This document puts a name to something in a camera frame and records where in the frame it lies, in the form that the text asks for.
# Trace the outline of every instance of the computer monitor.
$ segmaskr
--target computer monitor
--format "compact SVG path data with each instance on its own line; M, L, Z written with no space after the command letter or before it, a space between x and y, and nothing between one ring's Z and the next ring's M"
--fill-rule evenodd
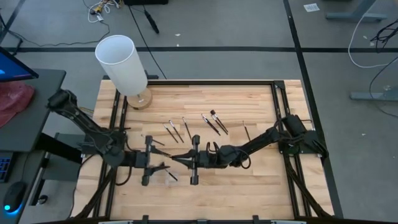
M39 75L32 69L0 47L0 82L28 80L38 77Z

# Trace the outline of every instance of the wooden table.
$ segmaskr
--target wooden table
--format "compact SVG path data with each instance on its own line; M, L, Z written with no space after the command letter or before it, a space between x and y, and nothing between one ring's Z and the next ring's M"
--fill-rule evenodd
M285 84L291 113L301 119L310 119L300 80L285 80ZM208 141L215 141L219 146L246 143L248 138L242 120L252 139L275 122L269 86L161 85L149 88L153 94L152 104L142 111L127 110L125 127L131 128L127 134L129 145L134 149L144 150L143 134L152 135L165 144L155 143L158 149L170 154L186 153L192 145L182 116L187 120L191 135L200 135L201 150L205 149ZM109 126L115 91L111 81L102 81L93 117L101 126ZM123 97L119 102L116 125L119 124L122 101ZM219 128L221 136L218 136L202 120L201 113L211 120L210 110L218 113L229 135ZM162 123L165 123L173 131L170 119L185 143L178 140L180 143L177 144L163 127ZM304 123L308 129L312 128L310 121ZM140 220L143 215L149 215L151 220L250 220L253 215L259 215L260 219L293 218L284 160L276 144L254 153L249 169L199 169L200 183L197 186L190 185L191 172L183 165L162 156L151 156L151 164L165 162L171 166L169 171L177 176L178 182L165 171L160 171L150 178L147 187L143 187L143 170L133 169L130 181L115 189L111 219ZM317 202L333 214L320 159L315 154L302 154L300 157L307 188ZM99 156L95 156L81 168L72 216L82 210L96 190L101 161ZM117 182L124 181L127 174L128 167L120 167ZM106 193L100 214L104 211ZM296 193L300 214L304 215L298 188Z

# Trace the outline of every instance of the keyboard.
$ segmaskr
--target keyboard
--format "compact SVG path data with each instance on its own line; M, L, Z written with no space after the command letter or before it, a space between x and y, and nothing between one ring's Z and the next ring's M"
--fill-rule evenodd
M16 154L13 152L0 152L0 183L6 183L15 163Z

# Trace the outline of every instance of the lamp base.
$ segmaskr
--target lamp base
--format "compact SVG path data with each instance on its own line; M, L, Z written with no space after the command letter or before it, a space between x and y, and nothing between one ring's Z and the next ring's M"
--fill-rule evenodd
M152 103L152 93L148 88L136 96L128 96L127 102L135 110L143 110Z

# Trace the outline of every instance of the white lamp shade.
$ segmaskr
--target white lamp shade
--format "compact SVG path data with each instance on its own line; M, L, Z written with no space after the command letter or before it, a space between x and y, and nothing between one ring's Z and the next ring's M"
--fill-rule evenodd
M148 79L134 42L123 35L103 39L95 48L95 57L124 96L143 92Z

